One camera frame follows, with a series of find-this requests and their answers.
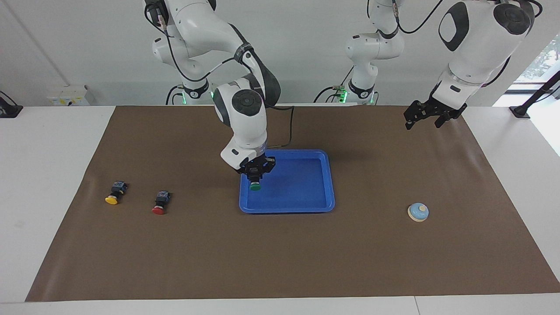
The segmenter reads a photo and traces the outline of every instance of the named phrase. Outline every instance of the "green indicator light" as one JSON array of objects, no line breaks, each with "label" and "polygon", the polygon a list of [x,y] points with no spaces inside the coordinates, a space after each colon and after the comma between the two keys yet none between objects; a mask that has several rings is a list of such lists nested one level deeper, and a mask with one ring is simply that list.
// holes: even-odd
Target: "green indicator light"
[{"label": "green indicator light", "polygon": [[344,91],[342,92],[342,98],[340,99],[341,103],[346,103],[346,100],[348,99],[348,92]]}]

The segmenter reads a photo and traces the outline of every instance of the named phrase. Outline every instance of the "black mount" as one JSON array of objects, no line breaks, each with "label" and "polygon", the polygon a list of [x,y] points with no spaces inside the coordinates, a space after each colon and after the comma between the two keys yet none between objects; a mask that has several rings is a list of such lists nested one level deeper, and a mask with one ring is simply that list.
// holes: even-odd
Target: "black mount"
[{"label": "black mount", "polygon": [[19,105],[10,105],[0,98],[0,118],[16,118],[23,108]]},{"label": "black mount", "polygon": [[523,105],[517,107],[510,107],[511,112],[517,118],[531,118],[527,115],[527,111],[533,104],[535,104],[541,96],[548,93],[548,91],[560,81],[560,71],[550,78],[535,94],[531,96]]}]

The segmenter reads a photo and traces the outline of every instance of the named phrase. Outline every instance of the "black cable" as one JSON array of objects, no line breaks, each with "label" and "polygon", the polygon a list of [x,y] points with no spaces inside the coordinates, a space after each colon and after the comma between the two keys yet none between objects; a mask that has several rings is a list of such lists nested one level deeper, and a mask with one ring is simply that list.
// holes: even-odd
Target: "black cable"
[{"label": "black cable", "polygon": [[169,93],[167,93],[167,99],[165,100],[165,105],[169,105],[169,99],[171,98],[171,94],[173,94],[173,91],[175,91],[176,89],[178,89],[178,86],[174,86],[171,88],[171,90],[169,90]]},{"label": "black cable", "polygon": [[10,101],[12,101],[12,103],[13,103],[15,106],[19,106],[19,105],[17,105],[16,101],[14,101],[13,98],[11,98],[8,94],[6,94],[6,93],[4,93],[4,92],[2,92],[2,91],[0,91],[0,93],[2,93],[2,95],[4,95],[4,96],[7,97]]},{"label": "black cable", "polygon": [[374,97],[377,94],[377,99],[375,100],[374,106],[377,106],[377,102],[379,101],[379,92],[374,92]]},{"label": "black cable", "polygon": [[321,95],[323,93],[327,92],[328,90],[335,90],[335,88],[333,88],[332,86],[329,86],[329,87],[325,88],[323,91],[321,91],[319,94],[317,94],[317,97],[315,98],[313,103],[317,103],[317,100],[321,97]]},{"label": "black cable", "polygon": [[444,0],[439,0],[439,1],[437,2],[436,6],[432,9],[432,12],[430,12],[430,14],[426,17],[426,19],[422,22],[422,24],[420,24],[420,26],[417,27],[415,30],[413,30],[413,31],[406,31],[406,30],[404,30],[404,29],[401,27],[401,25],[400,25],[400,18],[399,18],[399,17],[396,17],[396,24],[397,24],[397,27],[398,27],[403,33],[405,33],[405,34],[414,34],[414,33],[418,32],[422,27],[424,27],[424,25],[426,24],[426,22],[428,22],[428,20],[432,17],[432,15],[434,14],[434,12],[436,12],[437,8],[440,7],[440,5],[441,5],[441,3],[442,3],[443,1],[444,1]]},{"label": "black cable", "polygon": [[293,111],[296,109],[296,107],[295,107],[295,106],[292,106],[292,107],[287,108],[287,109],[280,109],[280,108],[275,108],[275,107],[272,107],[272,108],[273,108],[273,109],[276,109],[276,110],[289,110],[289,109],[292,110],[292,112],[290,113],[290,139],[288,140],[288,143],[285,144],[285,145],[271,146],[271,147],[268,147],[268,148],[269,148],[269,149],[279,149],[279,148],[281,148],[281,147],[287,147],[287,146],[289,146],[290,144],[292,144],[292,136],[293,136]]},{"label": "black cable", "polygon": [[292,109],[292,107],[293,107],[293,106],[286,107],[286,108],[279,108],[279,107],[271,107],[271,108],[274,109],[274,110],[281,110],[281,111],[284,111],[284,110],[290,110],[290,109]]},{"label": "black cable", "polygon": [[181,74],[181,76],[182,76],[183,78],[189,80],[190,82],[201,82],[202,80],[205,80],[209,75],[211,75],[212,72],[213,72],[214,70],[216,70],[216,69],[217,69],[219,66],[221,66],[222,64],[225,64],[225,63],[227,63],[227,62],[230,62],[230,61],[232,61],[232,60],[235,60],[235,58],[233,58],[233,57],[232,57],[232,58],[229,58],[229,59],[226,59],[226,60],[222,61],[222,63],[219,64],[218,67],[215,67],[212,71],[206,73],[202,78],[196,79],[196,80],[195,80],[195,79],[191,79],[191,78],[189,78],[188,76],[186,76],[186,75],[182,72],[181,68],[179,68],[179,65],[177,64],[177,60],[175,59],[175,54],[173,53],[173,48],[171,47],[171,40],[170,40],[169,33],[167,33],[167,31],[165,31],[164,34],[165,34],[165,37],[167,38],[167,44],[169,45],[169,52],[171,53],[171,58],[173,59],[173,63],[175,64],[175,68],[177,68],[177,71],[179,71],[179,73]]},{"label": "black cable", "polygon": [[539,13],[535,14],[535,17],[539,17],[539,15],[541,15],[541,13],[543,13],[543,5],[540,4],[540,2],[538,2],[537,0],[523,0],[523,1],[530,2],[530,3],[536,5],[539,8]]},{"label": "black cable", "polygon": [[171,98],[171,105],[175,105],[175,98],[176,98],[177,96],[182,96],[182,95],[183,95],[183,93],[176,93],[176,94],[174,94],[173,97]]},{"label": "black cable", "polygon": [[494,79],[492,79],[490,82],[483,84],[482,87],[487,87],[490,84],[494,83],[502,75],[502,73],[505,71],[505,69],[507,68],[507,65],[510,63],[510,60],[511,60],[511,56],[503,64],[503,67],[500,70],[500,72],[498,72],[498,75],[496,75],[496,77]]},{"label": "black cable", "polygon": [[342,83],[340,85],[344,85],[344,83],[346,82],[346,79],[348,79],[348,77],[350,76],[350,73],[352,73],[352,70],[354,70],[354,66],[352,66],[352,68],[350,68],[350,71],[348,71],[348,74],[346,75],[346,77],[344,77],[344,80],[342,80]]},{"label": "black cable", "polygon": [[328,98],[326,98],[325,103],[332,103],[337,96],[340,96],[340,94],[333,94],[333,95],[329,96]]},{"label": "black cable", "polygon": [[554,91],[552,91],[552,93],[548,94],[548,96],[546,96],[545,98],[542,98],[542,99],[536,101],[535,103],[538,103],[538,102],[540,102],[540,101],[544,101],[545,99],[547,99],[547,98],[551,97],[552,95],[554,95],[554,93],[558,92],[558,90],[560,90],[560,86],[558,86]]}]

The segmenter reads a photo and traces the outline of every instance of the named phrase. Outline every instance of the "brown mat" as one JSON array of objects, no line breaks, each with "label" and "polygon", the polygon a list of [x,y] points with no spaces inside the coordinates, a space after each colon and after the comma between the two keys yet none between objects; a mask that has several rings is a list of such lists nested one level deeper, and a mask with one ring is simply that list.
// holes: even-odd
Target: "brown mat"
[{"label": "brown mat", "polygon": [[[297,108],[292,148],[329,154],[337,206],[255,216],[213,108],[117,108],[27,301],[560,292],[466,123],[408,132],[403,110]],[[269,111],[271,145],[288,120]],[[115,180],[130,188],[110,206]]]}]

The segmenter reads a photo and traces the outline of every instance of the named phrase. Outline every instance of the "window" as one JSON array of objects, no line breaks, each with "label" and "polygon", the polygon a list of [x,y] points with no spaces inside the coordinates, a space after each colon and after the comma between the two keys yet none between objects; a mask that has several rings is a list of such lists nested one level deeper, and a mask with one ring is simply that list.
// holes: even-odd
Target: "window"
[{"label": "window", "polygon": [[536,91],[560,70],[560,34],[537,56],[531,65],[515,80],[509,91]]}]

